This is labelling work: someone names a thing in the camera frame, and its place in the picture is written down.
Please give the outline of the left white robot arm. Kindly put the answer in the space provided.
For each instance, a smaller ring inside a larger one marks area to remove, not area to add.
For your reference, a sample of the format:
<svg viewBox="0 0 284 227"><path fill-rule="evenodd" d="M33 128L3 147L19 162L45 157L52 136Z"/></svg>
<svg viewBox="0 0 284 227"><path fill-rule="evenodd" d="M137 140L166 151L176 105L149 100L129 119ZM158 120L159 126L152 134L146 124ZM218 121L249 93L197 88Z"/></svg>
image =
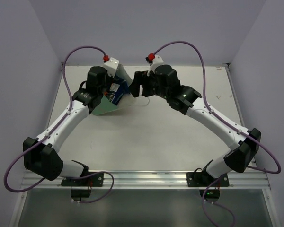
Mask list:
<svg viewBox="0 0 284 227"><path fill-rule="evenodd" d="M88 182L86 165L78 161L63 161L58 153L77 125L101 103L112 79L106 68L90 68L85 87L73 94L69 105L54 123L36 138L28 137L23 142L26 169L50 181L60 176L72 178L80 186Z"/></svg>

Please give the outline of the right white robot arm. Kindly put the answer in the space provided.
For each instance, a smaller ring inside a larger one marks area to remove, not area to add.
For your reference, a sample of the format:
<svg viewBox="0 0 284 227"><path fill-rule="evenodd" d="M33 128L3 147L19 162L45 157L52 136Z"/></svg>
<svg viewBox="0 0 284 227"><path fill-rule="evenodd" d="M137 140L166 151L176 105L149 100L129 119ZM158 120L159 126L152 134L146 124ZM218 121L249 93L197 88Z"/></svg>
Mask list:
<svg viewBox="0 0 284 227"><path fill-rule="evenodd" d="M154 71L137 71L129 86L134 97L159 96L168 105L209 129L229 148L221 157L211 160L192 180L203 186L213 185L230 171L243 173L258 152L261 132L237 125L227 117L219 120L216 110L205 105L202 95L190 86L180 83L177 71L169 65L160 65Z"/></svg>

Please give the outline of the green printed paper bag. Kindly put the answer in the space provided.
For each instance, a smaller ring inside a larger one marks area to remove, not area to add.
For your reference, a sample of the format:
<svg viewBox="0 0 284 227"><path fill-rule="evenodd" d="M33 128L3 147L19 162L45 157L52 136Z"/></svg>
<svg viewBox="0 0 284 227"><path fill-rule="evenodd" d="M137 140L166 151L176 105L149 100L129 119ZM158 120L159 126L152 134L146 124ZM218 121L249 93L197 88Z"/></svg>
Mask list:
<svg viewBox="0 0 284 227"><path fill-rule="evenodd" d="M115 76L124 79L127 82L128 86L130 86L130 84L133 81L133 79L128 75L122 64L119 64ZM131 95L131 93L123 95L118 105L114 105L111 102L109 102L109 100L105 96L105 93L109 90L111 83L112 82L110 82L108 89L104 92L102 99L98 102L98 105L91 112L92 115L94 116L103 115L122 108L126 108L135 103L136 99Z"/></svg>

